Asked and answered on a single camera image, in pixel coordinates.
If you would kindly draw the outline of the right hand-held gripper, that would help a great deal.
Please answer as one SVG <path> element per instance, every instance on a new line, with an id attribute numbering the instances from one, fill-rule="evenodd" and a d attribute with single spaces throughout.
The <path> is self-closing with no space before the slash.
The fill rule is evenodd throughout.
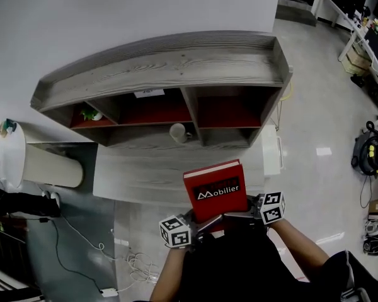
<path id="1" fill-rule="evenodd" d="M 248 202 L 250 211 L 228 212 L 224 213 L 224 216 L 261 220 L 266 226 L 284 218 L 286 202 L 281 191 L 248 196 Z"/>

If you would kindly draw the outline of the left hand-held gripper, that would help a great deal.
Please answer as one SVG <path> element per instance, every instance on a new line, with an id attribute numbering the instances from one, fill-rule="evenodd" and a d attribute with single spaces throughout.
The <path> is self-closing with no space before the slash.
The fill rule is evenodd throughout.
<path id="1" fill-rule="evenodd" d="M 215 216 L 203 223 L 196 223 L 193 211 L 172 215 L 159 222 L 160 236 L 165 246 L 170 249 L 182 249 L 194 243 L 198 233 L 206 232 L 222 220 L 222 215 Z"/>

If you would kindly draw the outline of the red hardcover book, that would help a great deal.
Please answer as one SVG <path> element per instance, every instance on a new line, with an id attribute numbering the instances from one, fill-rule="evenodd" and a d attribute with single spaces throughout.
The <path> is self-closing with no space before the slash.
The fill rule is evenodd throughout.
<path id="1" fill-rule="evenodd" d="M 195 220 L 248 210 L 243 166 L 238 159 L 183 174 Z"/>

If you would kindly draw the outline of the person's right forearm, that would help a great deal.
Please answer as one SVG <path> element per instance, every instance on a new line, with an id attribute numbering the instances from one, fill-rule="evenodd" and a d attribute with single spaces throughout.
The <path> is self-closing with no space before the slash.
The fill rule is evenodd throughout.
<path id="1" fill-rule="evenodd" d="M 329 255 L 286 219 L 273 222 L 270 228 L 277 232 L 307 279 L 316 281 Z"/>

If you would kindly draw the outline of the person's left forearm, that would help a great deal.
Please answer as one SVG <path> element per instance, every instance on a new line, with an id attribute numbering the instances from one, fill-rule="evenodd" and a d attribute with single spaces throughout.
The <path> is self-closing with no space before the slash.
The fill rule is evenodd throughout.
<path id="1" fill-rule="evenodd" d="M 178 294 L 186 249 L 170 249 L 150 302 L 173 302 Z"/>

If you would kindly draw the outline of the grey wooden desk with hutch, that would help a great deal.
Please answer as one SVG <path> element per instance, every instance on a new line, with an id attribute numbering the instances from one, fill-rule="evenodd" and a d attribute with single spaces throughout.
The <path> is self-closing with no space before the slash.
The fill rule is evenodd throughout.
<path id="1" fill-rule="evenodd" d="M 186 207 L 183 173 L 239 159 L 246 190 L 263 189 L 261 131 L 292 78 L 277 37 L 255 31 L 157 36 L 43 76 L 31 107 L 98 145 L 95 196 Z M 134 92 L 165 95 L 136 98 Z M 84 121 L 94 108 L 103 117 Z M 193 137 L 176 143 L 181 123 Z"/>

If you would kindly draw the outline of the long white office desk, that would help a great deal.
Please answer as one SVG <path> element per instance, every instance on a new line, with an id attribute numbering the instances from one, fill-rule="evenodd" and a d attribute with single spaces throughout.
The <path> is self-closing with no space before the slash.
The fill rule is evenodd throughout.
<path id="1" fill-rule="evenodd" d="M 316 12 L 315 12 L 316 17 L 318 17 L 317 12 L 320 6 L 322 5 L 323 1 L 325 1 L 328 5 L 330 5 L 331 9 L 335 13 L 335 15 L 333 16 L 333 19 L 331 20 L 332 27 L 334 27 L 337 24 L 337 21 L 339 19 L 342 19 L 342 20 L 345 20 L 348 23 L 348 25 L 352 28 L 351 37 L 349 38 L 344 49 L 339 54 L 338 61 L 341 62 L 345 58 L 347 52 L 354 44 L 361 44 L 372 61 L 370 69 L 374 73 L 376 73 L 378 77 L 378 60 L 375 57 L 374 52 L 372 51 L 371 47 L 369 46 L 369 41 L 365 39 L 365 35 L 369 29 L 367 27 L 363 27 L 362 24 L 357 21 L 356 16 L 354 18 L 349 18 L 348 15 L 345 14 L 341 10 L 341 8 L 339 8 L 332 0 L 319 0 L 317 8 L 316 8 Z"/>

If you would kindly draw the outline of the white mug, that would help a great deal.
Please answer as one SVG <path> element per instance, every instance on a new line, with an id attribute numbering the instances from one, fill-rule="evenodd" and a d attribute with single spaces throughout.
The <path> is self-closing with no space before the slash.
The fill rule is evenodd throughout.
<path id="1" fill-rule="evenodd" d="M 169 129 L 170 137 L 179 144 L 185 143 L 187 140 L 191 139 L 193 135 L 188 132 L 185 126 L 181 123 L 173 124 Z"/>

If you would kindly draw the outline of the black framed picture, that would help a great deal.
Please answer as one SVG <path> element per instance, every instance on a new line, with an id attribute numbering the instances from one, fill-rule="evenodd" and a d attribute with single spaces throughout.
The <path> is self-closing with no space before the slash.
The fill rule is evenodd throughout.
<path id="1" fill-rule="evenodd" d="M 163 95 L 165 95 L 165 92 L 163 89 L 146 89 L 144 91 L 134 92 L 134 96 L 136 98 L 146 98 L 146 97 L 163 96 Z"/>

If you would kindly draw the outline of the black and yellow vacuum cleaner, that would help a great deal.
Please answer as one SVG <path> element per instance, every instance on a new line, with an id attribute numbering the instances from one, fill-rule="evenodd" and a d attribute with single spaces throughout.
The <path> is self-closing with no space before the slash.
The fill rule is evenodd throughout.
<path id="1" fill-rule="evenodd" d="M 351 166 L 363 175 L 378 175 L 378 130 L 372 121 L 366 122 L 366 131 L 355 139 Z"/>

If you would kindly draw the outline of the small potted green plant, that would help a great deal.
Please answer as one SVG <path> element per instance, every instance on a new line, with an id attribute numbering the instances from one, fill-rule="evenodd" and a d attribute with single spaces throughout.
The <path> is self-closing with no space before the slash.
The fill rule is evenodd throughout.
<path id="1" fill-rule="evenodd" d="M 80 111 L 80 115 L 84 118 L 84 121 L 99 121 L 103 115 L 94 108 L 85 107 Z"/>

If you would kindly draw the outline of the tan storage crate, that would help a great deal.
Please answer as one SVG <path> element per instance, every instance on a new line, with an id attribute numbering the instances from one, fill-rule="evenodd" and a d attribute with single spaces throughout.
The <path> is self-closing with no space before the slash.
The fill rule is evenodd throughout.
<path id="1" fill-rule="evenodd" d="M 358 76 L 364 75 L 372 64 L 365 50 L 361 50 L 354 45 L 349 49 L 341 62 L 347 73 L 356 74 Z"/>

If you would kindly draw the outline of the small green ornament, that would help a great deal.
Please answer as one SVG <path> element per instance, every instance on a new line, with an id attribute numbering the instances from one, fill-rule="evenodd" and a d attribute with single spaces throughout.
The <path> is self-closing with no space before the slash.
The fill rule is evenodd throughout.
<path id="1" fill-rule="evenodd" d="M 5 119 L 0 124 L 0 136 L 5 137 L 7 134 L 13 133 L 17 128 L 17 122 L 11 119 Z"/>

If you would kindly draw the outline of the white side table gold frame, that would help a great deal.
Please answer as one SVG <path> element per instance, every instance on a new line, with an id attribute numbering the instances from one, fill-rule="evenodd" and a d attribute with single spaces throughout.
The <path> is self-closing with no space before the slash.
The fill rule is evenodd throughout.
<path id="1" fill-rule="evenodd" d="M 270 122 L 273 123 L 276 131 L 280 130 L 280 120 L 281 120 L 281 116 L 282 116 L 283 102 L 290 99 L 292 97 L 293 93 L 294 93 L 294 87 L 293 87 L 292 82 L 290 82 L 289 83 L 289 92 L 286 95 L 284 95 L 280 98 L 280 100 L 277 104 L 277 107 L 275 109 L 277 119 L 274 120 L 272 117 L 270 118 Z"/>

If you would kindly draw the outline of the white round pedestal table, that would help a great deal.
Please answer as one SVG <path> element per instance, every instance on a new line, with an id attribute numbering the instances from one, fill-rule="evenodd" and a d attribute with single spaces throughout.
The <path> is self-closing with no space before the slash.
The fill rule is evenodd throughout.
<path id="1" fill-rule="evenodd" d="M 62 187 L 78 187 L 84 177 L 82 165 L 26 141 L 19 123 L 16 130 L 0 136 L 0 180 L 17 188 L 24 181 Z"/>

